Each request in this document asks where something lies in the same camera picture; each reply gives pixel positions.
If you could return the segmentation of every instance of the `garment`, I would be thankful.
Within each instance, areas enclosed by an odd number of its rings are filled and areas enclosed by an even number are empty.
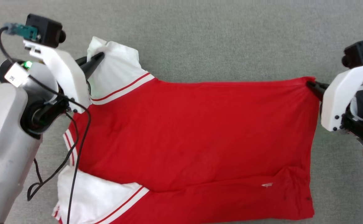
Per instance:
[[[319,103],[306,87],[314,78],[170,83],[143,70],[132,48],[94,37],[88,56],[99,51],[106,58],[89,79],[92,121],[71,220],[189,224],[314,215],[310,150]],[[87,114],[74,119],[81,139]],[[76,138],[71,124],[68,148]],[[70,170],[59,176],[57,218],[67,215]],[[118,192],[124,197],[106,198]]]

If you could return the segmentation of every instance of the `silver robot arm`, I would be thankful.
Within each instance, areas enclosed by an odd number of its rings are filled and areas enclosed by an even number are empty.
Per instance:
[[[322,102],[321,125],[328,131],[352,133],[363,146],[363,41],[345,49],[342,63],[350,70],[330,85],[308,82],[307,86]]]
[[[11,84],[0,84],[0,223],[23,189],[25,178],[42,142],[20,125],[27,105],[27,92]]]
[[[25,49],[44,64],[8,57],[0,67],[0,223],[23,189],[43,133],[66,111],[83,113],[90,105],[87,79],[104,58],[74,60],[55,49],[65,33],[44,17],[30,14],[25,25],[6,26],[2,30],[23,36]]]

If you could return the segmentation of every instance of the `gray floor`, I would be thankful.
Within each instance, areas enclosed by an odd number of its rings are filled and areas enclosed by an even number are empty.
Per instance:
[[[74,57],[86,55],[96,35],[136,48],[142,67],[166,81],[270,81],[313,75],[329,82],[346,70],[340,63],[343,49],[363,40],[363,2],[296,2],[0,0],[0,27],[8,21],[24,22],[31,12],[40,14],[62,22],[67,40],[61,49]],[[14,57],[28,58],[21,38],[5,37],[4,44]],[[0,53],[0,64],[3,60]],[[68,122],[58,119],[44,136],[37,155],[44,177],[65,156],[61,134]],[[315,217],[293,223],[363,223],[359,144],[319,126],[311,168]],[[25,185],[35,181],[31,170]],[[55,223],[51,212],[56,201],[56,180],[31,202],[23,191],[7,223]]]

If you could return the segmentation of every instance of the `red shirt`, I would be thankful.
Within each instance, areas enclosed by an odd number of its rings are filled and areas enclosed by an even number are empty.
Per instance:
[[[187,84],[163,82],[142,71],[112,93],[92,96],[79,169],[139,186],[113,212],[91,223],[190,224],[314,215],[310,150],[319,104],[306,87],[313,78]],[[99,88],[93,85],[92,91]],[[87,115],[74,119],[81,139]],[[67,139],[76,139],[75,133],[71,123]],[[100,198],[93,200],[100,203]]]

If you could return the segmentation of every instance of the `cable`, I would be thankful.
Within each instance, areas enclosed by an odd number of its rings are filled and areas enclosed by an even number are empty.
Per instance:
[[[78,128],[76,126],[76,122],[75,120],[68,114],[68,113],[65,113],[66,116],[71,119],[72,123],[74,124],[75,126],[75,133],[76,133],[76,141],[75,143],[71,146],[71,149],[68,151],[64,161],[61,163],[61,165],[56,169],[56,171],[49,177],[47,178],[45,181],[42,181],[42,178],[40,178],[41,174],[39,173],[39,167],[38,167],[38,162],[36,162],[36,159],[34,159],[34,163],[35,163],[35,169],[36,169],[36,173],[37,173],[37,176],[38,176],[38,179],[39,179],[39,183],[34,183],[32,184],[28,190],[27,190],[27,201],[30,201],[34,195],[39,191],[39,189],[41,189],[41,187],[49,182],[49,180],[51,180],[54,176],[56,176],[56,174],[64,167],[64,165],[67,163],[67,161],[69,160],[71,154],[72,154],[72,151],[74,150],[74,148],[76,147],[76,144],[78,143],[78,140],[79,140],[79,135],[78,135]],[[32,191],[32,188],[37,186],[38,187],[31,193]]]
[[[0,49],[1,49],[1,52],[3,53],[3,55],[5,55],[5,57],[8,59],[8,61],[11,64],[14,64],[14,59],[12,57],[10,57],[10,55],[6,52],[5,48],[3,47],[3,43],[2,43],[2,33],[5,30],[8,30],[8,27],[2,27],[2,28],[0,28]]]
[[[39,183],[42,183],[42,177],[41,177],[41,173],[39,172],[39,166],[38,166],[38,162],[36,160],[36,158],[34,158],[34,163],[35,163],[35,171],[36,171],[36,175],[38,176],[39,179]]]
[[[58,92],[54,91],[53,89],[51,89],[51,88],[47,87],[45,84],[43,84],[42,82],[38,81],[36,78],[34,78],[34,77],[32,77],[32,76],[29,76],[29,78],[30,78],[32,81],[36,82],[38,85],[40,85],[42,88],[46,89],[47,91],[49,91],[49,92],[51,92],[51,93],[53,93],[53,94],[56,94],[56,95],[58,95],[59,97],[62,97],[62,98],[64,98],[64,99],[66,99],[67,101],[72,102],[73,104],[75,104],[75,105],[77,105],[77,106],[81,107],[82,109],[84,109],[84,110],[85,110],[85,112],[86,112],[86,113],[87,113],[87,115],[88,115],[88,123],[87,123],[87,125],[86,125],[85,133],[84,133],[84,135],[83,135],[83,137],[82,137],[81,144],[80,144],[80,146],[79,146],[78,157],[77,157],[77,159],[76,159],[76,163],[75,163],[75,172],[74,172],[74,177],[73,177],[73,179],[72,179],[72,186],[71,186],[71,193],[70,193],[70,202],[69,202],[69,204],[68,204],[68,215],[67,215],[67,224],[69,224],[69,223],[70,223],[71,204],[72,204],[72,195],[73,195],[73,193],[74,193],[74,186],[75,186],[76,174],[77,174],[77,172],[78,172],[78,166],[79,166],[80,155],[81,155],[81,152],[82,152],[82,146],[83,146],[83,143],[84,143],[84,141],[85,141],[86,135],[87,135],[88,130],[89,130],[90,121],[91,121],[91,115],[90,115],[90,112],[88,111],[88,109],[87,109],[86,107],[84,107],[83,105],[81,105],[81,104],[79,104],[79,103],[75,102],[73,99],[69,99],[67,96],[65,96],[65,95],[63,95],[63,94],[61,94],[61,93],[58,93]]]

